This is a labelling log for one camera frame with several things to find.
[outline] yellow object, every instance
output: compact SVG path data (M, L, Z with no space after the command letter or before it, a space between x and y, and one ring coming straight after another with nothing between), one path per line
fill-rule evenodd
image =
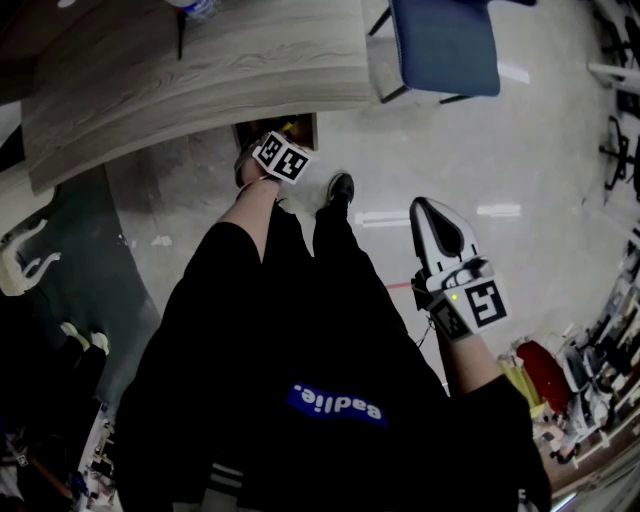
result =
M498 364L511 384L527 399L531 417L535 418L542 413L544 402L540 399L540 395L526 370L524 368L511 367L507 361L498 361Z

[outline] gray floor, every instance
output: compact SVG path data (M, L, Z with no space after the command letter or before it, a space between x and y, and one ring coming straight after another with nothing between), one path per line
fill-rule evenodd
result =
M385 1L363 3L370 26ZM491 14L503 74L498 98L443 107L438 94L412 92L364 111L319 114L316 161L283 195L310 240L329 179L338 169L353 173L351 221L386 284L406 283L417 270L409 227L364 227L358 214L406 211L416 195L452 206L506 279L513 320L486 336L498 354L519 336L553 343L550 333L590 323L619 272L625 239L581 207L605 167L598 144L614 104L585 68L599 55L588 3L541 0L528 9L493 2ZM368 40L368 50L375 88L392 91L400 78L391 24ZM202 236L235 198L234 159L230 129L218 129L107 166L123 234L160 312ZM519 213L481 214L500 205ZM410 290L392 295L420 337L426 321ZM433 333L422 350L442 376Z

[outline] equipment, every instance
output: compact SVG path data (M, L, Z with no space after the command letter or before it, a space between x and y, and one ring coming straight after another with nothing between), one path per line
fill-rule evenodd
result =
M455 342L509 316L502 281L479 255L469 224L449 207L418 197L409 212L422 269L411 280L416 306Z

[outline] cable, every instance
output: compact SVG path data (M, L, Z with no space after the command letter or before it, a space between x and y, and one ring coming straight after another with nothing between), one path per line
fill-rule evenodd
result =
M422 338L420 338L418 341L415 342L415 344L416 344L416 346L418 348L422 347L422 344L424 343L424 340L426 339L427 334L429 334L429 331L431 329L435 329L436 328L436 326L433 323L433 320L431 320L430 316L426 316L426 319L427 319L427 329L424 331L424 334L422 335Z

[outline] chair seat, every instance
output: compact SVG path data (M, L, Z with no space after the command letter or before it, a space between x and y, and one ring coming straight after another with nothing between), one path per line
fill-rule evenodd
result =
M498 57L486 2L391 0L391 9L405 85L498 95Z

